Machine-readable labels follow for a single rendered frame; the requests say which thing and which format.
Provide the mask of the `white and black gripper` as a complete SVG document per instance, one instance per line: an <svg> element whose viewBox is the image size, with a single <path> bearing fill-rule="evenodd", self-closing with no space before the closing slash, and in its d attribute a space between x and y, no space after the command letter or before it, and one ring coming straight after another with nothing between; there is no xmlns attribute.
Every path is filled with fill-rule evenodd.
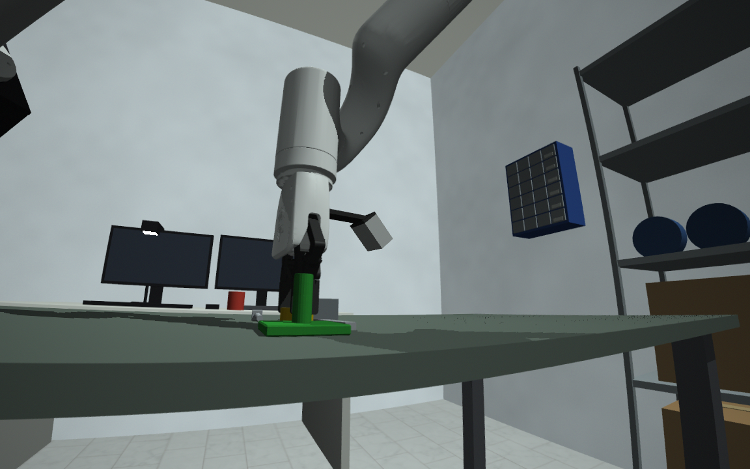
<svg viewBox="0 0 750 469"><path fill-rule="evenodd" d="M320 290L320 280L316 279L320 279L322 254L329 240L329 191L333 183L321 173L288 171L280 173L276 184L282 193L271 255L274 259L282 258L279 312L282 307L290 307L292 314L293 278L294 274L302 273L314 274L312 315L316 315Z"/></svg>

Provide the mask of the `green peg on flat base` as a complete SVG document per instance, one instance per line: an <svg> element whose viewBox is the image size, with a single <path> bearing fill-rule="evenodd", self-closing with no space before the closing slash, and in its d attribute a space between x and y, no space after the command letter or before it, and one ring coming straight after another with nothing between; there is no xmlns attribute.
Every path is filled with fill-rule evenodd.
<svg viewBox="0 0 750 469"><path fill-rule="evenodd" d="M260 320L258 329L267 337L350 335L350 324L311 320L314 274L294 274L292 320Z"/></svg>

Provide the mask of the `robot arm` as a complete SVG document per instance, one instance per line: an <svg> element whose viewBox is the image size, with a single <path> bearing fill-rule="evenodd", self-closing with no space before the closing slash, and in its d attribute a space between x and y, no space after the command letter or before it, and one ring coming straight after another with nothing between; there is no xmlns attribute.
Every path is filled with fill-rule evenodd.
<svg viewBox="0 0 750 469"><path fill-rule="evenodd" d="M17 74L4 48L34 21L65 0L0 0L0 82ZM284 80L273 175L321 173L333 185L375 136L392 104L398 80L416 56L471 0L386 0L352 41L352 73L340 109L341 86L331 72L301 66ZM337 144L338 143L338 144ZM330 210L350 226L367 251L392 241L376 212L361 216Z"/></svg>

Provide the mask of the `white flat bar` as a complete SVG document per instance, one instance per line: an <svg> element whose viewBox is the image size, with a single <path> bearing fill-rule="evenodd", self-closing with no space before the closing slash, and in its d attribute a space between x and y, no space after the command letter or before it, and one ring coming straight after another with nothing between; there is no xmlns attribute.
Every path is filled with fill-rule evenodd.
<svg viewBox="0 0 750 469"><path fill-rule="evenodd" d="M343 324L350 324L351 330L356 330L356 322L348 322L348 321L341 321L341 320L330 320L330 319L317 319L317 318L313 318L313 320L329 320L329 321L339 322L339 323L343 323Z"/></svg>

